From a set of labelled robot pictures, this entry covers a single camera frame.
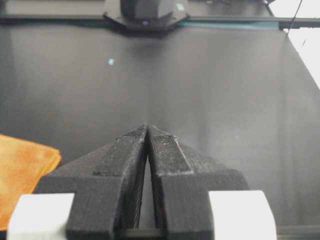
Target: white block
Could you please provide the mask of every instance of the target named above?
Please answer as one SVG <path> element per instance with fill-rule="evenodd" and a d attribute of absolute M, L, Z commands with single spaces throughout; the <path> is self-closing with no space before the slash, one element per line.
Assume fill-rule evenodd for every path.
<path fill-rule="evenodd" d="M 276 223 L 262 191 L 210 191 L 214 240 L 277 240 Z"/>
<path fill-rule="evenodd" d="M 66 240 L 74 195 L 22 195 L 9 221 L 7 240 Z"/>

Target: cable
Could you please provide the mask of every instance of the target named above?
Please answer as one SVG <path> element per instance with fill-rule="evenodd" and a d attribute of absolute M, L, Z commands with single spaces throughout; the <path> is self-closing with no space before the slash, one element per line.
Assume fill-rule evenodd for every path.
<path fill-rule="evenodd" d="M 288 29 L 288 33 L 287 33 L 287 34 L 289 34 L 290 29 L 292 28 L 292 26 L 293 26 L 293 24 L 294 24 L 294 22 L 295 22 L 295 20 L 296 20 L 296 18 L 297 18 L 297 14 L 298 14 L 299 9 L 300 9 L 300 7 L 301 7 L 302 1 L 303 1 L 303 0 L 300 0 L 300 3 L 299 3 L 299 6 L 298 6 L 298 8 L 297 8 L 297 10 L 296 10 L 296 12 L 295 12 L 295 15 L 294 15 L 294 17 L 292 18 L 292 20 L 291 20 L 291 22 L 290 22 L 290 25 L 289 25 L 289 29 Z"/>

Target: orange cloth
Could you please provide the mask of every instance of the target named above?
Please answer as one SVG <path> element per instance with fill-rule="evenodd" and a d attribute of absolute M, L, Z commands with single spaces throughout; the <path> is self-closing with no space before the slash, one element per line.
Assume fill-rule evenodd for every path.
<path fill-rule="evenodd" d="M 31 194 L 60 161 L 57 149 L 0 134 L 0 231 L 8 228 L 20 196 Z"/>

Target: orange rag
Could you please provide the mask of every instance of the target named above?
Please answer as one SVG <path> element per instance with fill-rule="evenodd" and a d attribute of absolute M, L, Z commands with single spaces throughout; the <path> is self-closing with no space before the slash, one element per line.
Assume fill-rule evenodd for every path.
<path fill-rule="evenodd" d="M 8 228 L 20 196 L 31 194 L 60 161 L 57 149 L 0 134 L 0 231 Z"/>

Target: black 3d printed part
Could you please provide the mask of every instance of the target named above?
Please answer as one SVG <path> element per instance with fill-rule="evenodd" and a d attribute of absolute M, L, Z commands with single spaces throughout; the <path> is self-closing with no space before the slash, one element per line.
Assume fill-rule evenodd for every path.
<path fill-rule="evenodd" d="M 168 240 L 212 240 L 208 192 L 248 190 L 246 179 L 155 126 L 148 128 L 148 142 L 157 227 Z"/>
<path fill-rule="evenodd" d="M 188 0 L 156 0 L 152 8 L 158 9 L 152 11 L 150 7 L 148 10 L 141 7 L 143 2 L 148 1 L 106 0 L 104 17 L 134 31 L 169 30 L 189 17 Z"/>
<path fill-rule="evenodd" d="M 107 240 L 114 229 L 136 228 L 147 153 L 141 125 L 44 176 L 35 193 L 75 193 L 66 226 L 69 240 Z"/>

